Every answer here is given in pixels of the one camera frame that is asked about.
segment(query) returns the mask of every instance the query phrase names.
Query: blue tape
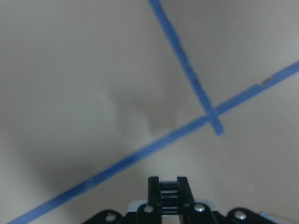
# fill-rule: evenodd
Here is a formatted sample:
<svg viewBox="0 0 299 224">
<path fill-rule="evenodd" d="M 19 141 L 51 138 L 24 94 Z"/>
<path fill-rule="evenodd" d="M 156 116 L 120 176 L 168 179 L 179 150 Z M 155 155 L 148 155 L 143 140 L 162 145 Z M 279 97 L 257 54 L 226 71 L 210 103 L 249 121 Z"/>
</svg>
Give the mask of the blue tape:
<svg viewBox="0 0 299 224">
<path fill-rule="evenodd" d="M 263 92 L 264 90 L 272 87 L 273 85 L 283 81 L 284 79 L 294 75 L 299 72 L 299 61 L 290 65 L 289 67 L 275 73 L 266 83 L 262 85 L 254 85 L 247 90 L 235 95 L 229 100 L 217 105 L 215 110 L 221 115 L 228 110 L 240 105 L 246 100 L 254 97 L 255 95 Z M 140 162 L 146 157 L 150 156 L 153 153 L 158 152 L 167 145 L 172 144 L 173 142 L 179 140 L 180 138 L 192 133 L 193 131 L 203 127 L 206 123 L 211 121 L 211 117 L 202 116 L 199 117 L 186 125 L 181 126 L 180 128 L 172 131 L 171 133 L 165 135 L 164 137 L 154 141 L 153 143 L 143 147 L 139 151 L 133 153 L 127 158 L 117 162 L 108 169 L 101 171 L 92 178 L 82 182 L 81 184 L 75 186 L 74 188 L 58 195 L 57 197 L 47 201 L 46 203 L 36 207 L 35 209 L 25 213 L 24 215 L 14 219 L 8 224 L 27 224 L 40 216 L 46 214 L 47 212 L 59 207 L 60 205 L 76 198 L 77 196 L 89 191 L 90 189 L 98 186 L 99 184 L 105 182 L 111 177 L 117 175 L 118 173 L 124 171 L 125 169 L 133 166 L 134 164 Z"/>
<path fill-rule="evenodd" d="M 187 75 L 198 99 L 199 102 L 202 104 L 204 110 L 206 111 L 207 115 L 211 117 L 210 123 L 213 126 L 217 135 L 223 134 L 223 126 L 219 119 L 217 118 L 218 114 L 215 109 L 212 107 L 212 103 L 209 99 L 209 96 L 205 92 L 204 88 L 202 87 L 197 74 L 195 73 L 193 67 L 191 66 L 187 55 L 185 54 L 182 45 L 180 44 L 180 40 L 174 27 L 168 20 L 159 0 L 149 0 L 153 11 L 155 12 L 169 42 L 172 45 L 174 52 L 176 53 L 178 60 Z"/>
</svg>

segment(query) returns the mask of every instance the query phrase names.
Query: gray floor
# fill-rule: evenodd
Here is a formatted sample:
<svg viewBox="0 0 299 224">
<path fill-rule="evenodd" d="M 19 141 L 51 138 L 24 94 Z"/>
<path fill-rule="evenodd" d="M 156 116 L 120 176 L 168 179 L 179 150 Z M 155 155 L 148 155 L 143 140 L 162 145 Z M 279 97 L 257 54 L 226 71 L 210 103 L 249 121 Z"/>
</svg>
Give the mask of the gray floor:
<svg viewBox="0 0 299 224">
<path fill-rule="evenodd" d="M 299 60 L 297 0 L 163 0 L 214 105 Z M 295 75 L 33 221 L 79 224 L 189 178 L 221 212 L 299 220 Z M 146 0 L 0 1 L 0 223 L 204 114 Z"/>
</svg>

